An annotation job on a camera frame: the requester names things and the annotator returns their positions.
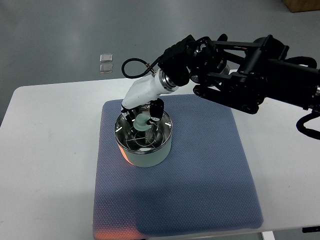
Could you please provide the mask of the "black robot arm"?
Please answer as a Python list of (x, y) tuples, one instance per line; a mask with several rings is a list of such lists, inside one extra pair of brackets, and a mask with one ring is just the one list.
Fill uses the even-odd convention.
[(287, 57), (289, 47), (268, 35), (253, 42), (228, 41), (225, 34), (187, 36), (167, 48), (159, 68), (178, 87), (195, 83), (193, 92), (206, 100), (256, 114), (266, 98), (310, 110), (297, 130), (319, 139), (305, 123), (320, 116), (320, 71), (315, 59)]

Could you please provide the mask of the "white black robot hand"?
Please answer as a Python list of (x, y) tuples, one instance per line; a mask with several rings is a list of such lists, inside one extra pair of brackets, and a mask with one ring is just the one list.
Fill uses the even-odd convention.
[(147, 124), (156, 124), (162, 119), (164, 113), (164, 103), (159, 98), (160, 95), (170, 94), (178, 88), (159, 69), (156, 73), (144, 76), (132, 84), (122, 100), (121, 114), (131, 124), (136, 119), (135, 112), (138, 111), (138, 107), (149, 103), (150, 118), (147, 120)]

